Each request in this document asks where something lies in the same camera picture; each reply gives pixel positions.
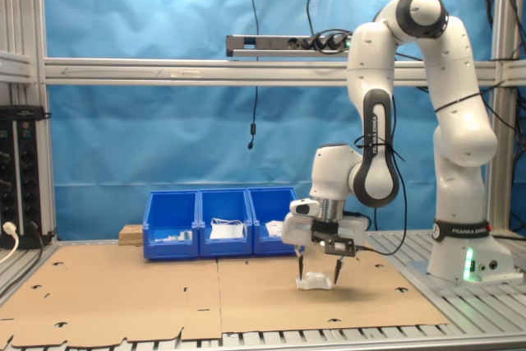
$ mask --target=blue bin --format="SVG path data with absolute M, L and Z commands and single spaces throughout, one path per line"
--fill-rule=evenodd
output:
M 197 191 L 150 192 L 142 224 L 145 258 L 155 261 L 198 257 L 198 209 Z M 191 240 L 161 241 L 183 231 L 191 231 Z
M 244 238 L 210 239 L 212 218 L 240 220 L 246 225 Z M 199 249 L 201 256 L 252 254 L 252 217 L 246 189 L 199 191 Z
M 254 223 L 255 255 L 294 254 L 292 244 L 284 244 L 281 238 L 269 236 L 266 224 L 270 221 L 285 221 L 285 216 L 290 211 L 290 202 L 297 198 L 292 187 L 248 188 Z

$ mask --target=black power strip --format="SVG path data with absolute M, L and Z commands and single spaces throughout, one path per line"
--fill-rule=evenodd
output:
M 40 248 L 28 226 L 33 222 L 41 232 L 36 123 L 45 118 L 41 107 L 0 106 L 0 218 L 2 224 L 16 225 L 20 248 Z M 51 238 L 52 234 L 43 235 L 44 245 Z M 13 244 L 12 237 L 3 233 L 0 247 L 11 248 Z

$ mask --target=cardboard sheet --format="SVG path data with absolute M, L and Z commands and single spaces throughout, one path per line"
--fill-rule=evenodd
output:
M 333 278 L 335 262 L 335 256 L 309 252 L 304 272 L 325 272 Z M 223 332 L 448 323 L 374 252 L 360 252 L 358 259 L 345 258 L 332 290 L 297 290 L 297 276 L 296 257 L 219 261 Z
M 336 258 L 309 251 L 305 271 Z M 336 288 L 297 290 L 296 257 L 146 263 L 142 248 L 61 247 L 0 307 L 0 349 L 217 339 L 224 332 L 438 325 L 440 314 L 382 256 L 345 258 Z M 397 288 L 407 292 L 397 292 Z
M 0 348 L 221 337 L 216 261 L 146 263 L 142 248 L 61 247 L 0 308 Z

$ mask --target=white cable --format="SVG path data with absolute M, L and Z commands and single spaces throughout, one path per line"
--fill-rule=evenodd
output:
M 18 234 L 16 234 L 16 225 L 14 225 L 12 222 L 6 222 L 3 226 L 3 231 L 7 234 L 9 234 L 12 238 L 15 239 L 15 246 L 12 248 L 12 250 L 0 260 L 0 265 L 7 261 L 16 251 L 18 248 Z

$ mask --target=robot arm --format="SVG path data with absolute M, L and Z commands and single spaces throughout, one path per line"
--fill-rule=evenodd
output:
M 326 253 L 341 256 L 354 256 L 356 246 L 363 245 L 367 226 L 359 219 L 343 217 L 347 195 L 355 195 L 365 206 L 380 208 L 399 192 L 391 149 L 396 48 L 419 37 L 437 37 L 446 22 L 440 0 L 393 0 L 373 22 L 354 31 L 348 56 L 348 95 L 362 119 L 362 154 L 346 144 L 323 145 L 317 150 L 310 198 L 291 205 L 284 242 L 319 243 Z
M 363 247 L 366 225 L 344 217 L 347 195 L 374 208 L 396 198 L 391 98 L 395 50 L 409 42 L 422 50 L 439 123 L 434 135 L 435 243 L 427 271 L 456 284 L 522 279 L 510 252 L 489 234 L 481 166 L 496 153 L 497 140 L 480 96 L 468 33 L 460 19 L 448 17 L 441 0 L 392 0 L 373 22 L 353 33 L 348 95 L 362 118 L 362 155 L 345 144 L 318 149 L 310 198 L 291 204 L 282 239 L 354 256 Z

